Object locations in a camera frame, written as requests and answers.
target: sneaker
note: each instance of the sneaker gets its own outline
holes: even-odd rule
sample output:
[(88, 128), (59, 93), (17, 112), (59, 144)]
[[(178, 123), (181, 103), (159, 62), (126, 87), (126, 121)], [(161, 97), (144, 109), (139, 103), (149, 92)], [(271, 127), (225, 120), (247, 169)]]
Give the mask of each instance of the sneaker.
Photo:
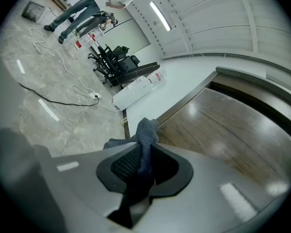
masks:
[(64, 40), (65, 40), (65, 38), (63, 38), (61, 35), (58, 37), (58, 42), (60, 44), (63, 44), (64, 43)]
[(52, 29), (49, 25), (45, 25), (45, 26), (44, 26), (44, 29), (45, 29), (46, 31), (51, 31), (51, 32), (54, 32), (54, 31), (55, 31), (55, 30)]

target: fluorescent light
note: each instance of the fluorescent light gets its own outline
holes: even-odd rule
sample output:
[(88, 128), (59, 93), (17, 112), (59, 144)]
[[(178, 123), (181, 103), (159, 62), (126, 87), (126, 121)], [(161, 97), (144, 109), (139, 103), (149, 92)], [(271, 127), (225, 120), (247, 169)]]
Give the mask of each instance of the fluorescent light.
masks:
[(74, 162), (71, 162), (71, 163), (68, 163), (68, 164), (63, 164), (63, 165), (57, 166), (57, 169), (60, 172), (64, 172), (64, 171), (76, 168), (78, 166), (79, 166), (79, 163), (74, 161)]
[(224, 198), (233, 209), (235, 215), (243, 222), (255, 217), (258, 212), (253, 205), (231, 183), (220, 186)]
[(25, 70), (24, 70), (23, 65), (21, 64), (20, 60), (16, 60), (16, 63), (18, 65), (20, 72), (25, 73)]
[(156, 6), (156, 4), (154, 2), (151, 2), (150, 5), (151, 5), (152, 9), (155, 11), (155, 13), (158, 15), (158, 17), (161, 19), (166, 30), (171, 31), (171, 27), (170, 27), (169, 23), (167, 22), (167, 20), (165, 19), (165, 17), (161, 13), (160, 9)]
[(43, 102), (42, 99), (38, 100), (39, 103), (42, 105), (42, 107), (47, 111), (47, 113), (49, 113), (49, 115), (55, 119), (56, 122), (59, 121), (59, 118), (48, 108), (48, 106)]

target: gray floor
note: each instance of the gray floor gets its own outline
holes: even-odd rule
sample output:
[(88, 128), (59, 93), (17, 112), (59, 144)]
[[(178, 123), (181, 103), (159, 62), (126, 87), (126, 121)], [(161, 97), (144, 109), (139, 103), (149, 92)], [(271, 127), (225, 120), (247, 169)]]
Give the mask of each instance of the gray floor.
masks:
[[(21, 12), (30, 0), (19, 0), (14, 6), (0, 32), (0, 56), (16, 81), (35, 89), (50, 100), (65, 103), (91, 104), (92, 101), (77, 94), (72, 86), (81, 87), (79, 81), (65, 72), (61, 59), (57, 54), (44, 47), (41, 54), (33, 47), (33, 41), (40, 41), (41, 36), (29, 28), (36, 24), (21, 17)], [(47, 8), (59, 15), (60, 11), (50, 0), (32, 0), (46, 7), (38, 20), (39, 31), (43, 34), (45, 45), (56, 49), (64, 58), (67, 69), (89, 88), (99, 92), (104, 100), (104, 107), (115, 110), (109, 104), (118, 88), (103, 85), (103, 77), (92, 71), (93, 64), (86, 58), (88, 50), (76, 50), (73, 46), (76, 37), (71, 34), (63, 45), (57, 41), (61, 31), (67, 26), (60, 25), (54, 33), (43, 29), (55, 16)], [(25, 73), (21, 73), (16, 60), (20, 60)], [(26, 91), (23, 104), (18, 109), (13, 130), (22, 132), (32, 144), (46, 146), (52, 156), (71, 155), (101, 150), (110, 138), (124, 138), (122, 112), (109, 112), (101, 107), (76, 107), (44, 101), (53, 112), (54, 119), (39, 103), (40, 98)]]

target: jeans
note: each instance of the jeans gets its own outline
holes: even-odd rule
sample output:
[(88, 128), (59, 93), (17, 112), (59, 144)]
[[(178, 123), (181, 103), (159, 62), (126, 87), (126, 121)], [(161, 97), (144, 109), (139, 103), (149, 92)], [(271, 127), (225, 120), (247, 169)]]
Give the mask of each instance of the jeans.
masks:
[(88, 20), (87, 22), (85, 22), (84, 24), (82, 24), (81, 26), (79, 26), (77, 28), (77, 32), (79, 32), (82, 28), (87, 27), (80, 35), (80, 37), (82, 37), (83, 35), (86, 35), (88, 32), (90, 32), (93, 28), (97, 27), (100, 23), (100, 19), (98, 17), (94, 17), (90, 20)]
[(61, 33), (61, 36), (64, 39), (67, 39), (67, 36), (84, 20), (89, 18), (90, 16), (96, 14), (100, 11), (100, 8), (96, 4), (94, 0), (80, 0), (72, 7), (68, 8), (65, 12), (63, 12), (59, 17), (57, 17), (49, 26), (52, 29), (56, 29), (58, 25), (62, 24), (65, 20), (67, 20), (72, 14), (81, 11), (86, 8), (74, 21), (69, 25), (69, 27)]

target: white cable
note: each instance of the white cable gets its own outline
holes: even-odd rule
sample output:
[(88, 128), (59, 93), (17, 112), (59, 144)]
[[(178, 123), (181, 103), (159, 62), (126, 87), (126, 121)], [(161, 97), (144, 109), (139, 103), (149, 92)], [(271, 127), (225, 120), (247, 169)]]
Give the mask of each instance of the white cable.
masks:
[[(38, 32), (38, 33), (41, 35), (42, 41), (34, 41), (34, 42), (33, 42), (33, 46), (34, 46), (35, 49), (38, 51), (38, 53), (41, 53), (41, 50), (37, 47), (36, 44), (39, 44), (39, 45), (41, 45), (42, 47), (45, 47), (46, 49), (50, 49), (50, 50), (53, 50), (54, 52), (56, 52), (57, 55), (59, 56), (59, 58), (61, 58), (61, 60), (62, 60), (62, 62), (63, 62), (64, 68), (65, 68), (65, 71), (66, 71), (67, 73), (69, 73), (71, 76), (73, 76), (73, 77), (75, 77), (76, 79), (78, 79), (78, 80), (80, 81), (81, 85), (83, 85), (83, 87), (84, 87), (85, 89), (90, 90), (90, 91), (92, 91), (93, 93), (95, 93), (95, 91), (94, 91), (93, 89), (91, 89), (91, 88), (87, 88), (87, 87), (82, 83), (82, 81), (81, 81), (81, 79), (80, 79), (79, 77), (75, 76), (73, 73), (71, 73), (71, 72), (69, 72), (69, 71), (67, 70), (67, 67), (66, 67), (66, 65), (65, 65), (65, 61), (64, 61), (64, 59), (60, 56), (60, 54), (59, 54), (58, 51), (56, 51), (56, 50), (53, 49), (53, 48), (49, 48), (49, 47), (45, 46), (44, 44), (42, 44), (43, 42), (45, 42), (45, 40), (44, 40), (44, 38), (43, 38), (42, 33), (41, 33), (40, 31), (38, 31), (39, 26), (38, 26), (37, 23), (36, 23), (36, 25), (37, 25), (37, 28), (36, 28), (36, 29), (34, 29), (34, 28), (30, 28), (30, 29), (28, 30), (28, 33), (29, 33), (29, 35), (30, 35), (31, 37), (33, 37), (33, 34), (32, 34), (32, 32), (31, 32), (31, 30), (34, 30), (34, 31)], [(74, 85), (74, 86), (73, 86), (73, 89), (74, 89), (77, 93), (79, 93), (79, 92), (78, 92), (74, 87), (77, 87), (78, 89), (82, 90), (82, 89), (79, 88), (78, 86)], [(82, 90), (82, 91), (85, 92), (86, 94), (81, 94), (81, 93), (79, 93), (79, 94), (81, 94), (81, 95), (85, 95), (85, 96), (89, 96), (89, 93), (88, 93), (87, 91), (84, 91), (84, 90)]]
[[(61, 60), (62, 60), (62, 62), (63, 62), (63, 66), (64, 66), (64, 68), (65, 68), (65, 71), (66, 71), (67, 73), (69, 73), (70, 75), (72, 75), (73, 77), (75, 77), (76, 79), (78, 79), (78, 80), (80, 81), (81, 85), (82, 85), (85, 89), (90, 90), (90, 91), (92, 91), (93, 93), (95, 93), (95, 91), (94, 91), (93, 89), (86, 87), (86, 86), (82, 83), (82, 81), (81, 81), (81, 79), (80, 79), (79, 77), (75, 76), (73, 73), (71, 73), (71, 72), (69, 72), (69, 71), (67, 70), (67, 67), (65, 66), (65, 61), (64, 61), (64, 59), (60, 56), (60, 54), (59, 54), (58, 51), (56, 51), (56, 50), (53, 49), (53, 48), (49, 48), (49, 47), (45, 46), (44, 44), (42, 44), (43, 42), (45, 42), (45, 40), (44, 40), (44, 38), (43, 38), (42, 33), (41, 33), (40, 31), (38, 31), (38, 29), (39, 29), (39, 25), (38, 25), (37, 23), (36, 23), (36, 25), (37, 25), (37, 28), (36, 28), (36, 29), (34, 29), (34, 28), (29, 28), (29, 30), (28, 30), (28, 34), (29, 34), (29, 36), (33, 37), (33, 34), (32, 34), (32, 32), (31, 32), (31, 30), (34, 30), (34, 31), (38, 32), (38, 33), (41, 35), (42, 41), (34, 41), (34, 42), (33, 42), (33, 46), (34, 46), (35, 49), (38, 51), (38, 53), (41, 53), (41, 50), (37, 47), (36, 44), (39, 44), (39, 45), (41, 45), (42, 47), (44, 47), (44, 48), (46, 48), (46, 49), (50, 49), (50, 50), (53, 50), (54, 52), (56, 52), (57, 55), (59, 56), (59, 58), (61, 58)], [(79, 90), (83, 91), (84, 93), (80, 93), (80, 92), (78, 92), (78, 91), (75, 89), (75, 87), (78, 88)], [(80, 95), (83, 95), (83, 96), (88, 96), (91, 100), (93, 100), (94, 102), (96, 102), (95, 99), (92, 99), (92, 97), (90, 96), (90, 94), (89, 94), (87, 91), (85, 91), (85, 90), (79, 88), (77, 85), (73, 85), (72, 88), (74, 89), (74, 91), (75, 91), (76, 93), (78, 93), (78, 94), (80, 94)], [(107, 109), (107, 108), (101, 106), (101, 105), (98, 104), (98, 103), (97, 103), (97, 105), (98, 105), (99, 107), (101, 107), (101, 108), (107, 110), (107, 111), (110, 111), (110, 112), (119, 112), (119, 111), (120, 111), (120, 110), (116, 110), (116, 111), (114, 111), (114, 110), (109, 110), (109, 109)]]
[(52, 11), (52, 9), (51, 8), (49, 8), (49, 10), (53, 13), (53, 15), (54, 16), (56, 16), (56, 17), (58, 17), (58, 15), (56, 15), (53, 11)]
[(113, 110), (109, 110), (109, 109), (107, 109), (107, 108), (105, 108), (105, 107), (103, 107), (103, 106), (101, 106), (100, 104), (98, 104), (98, 106), (99, 107), (101, 107), (101, 108), (103, 108), (103, 109), (105, 109), (105, 110), (107, 110), (107, 111), (110, 111), (110, 112), (119, 112), (120, 110), (117, 110), (117, 111), (113, 111)]

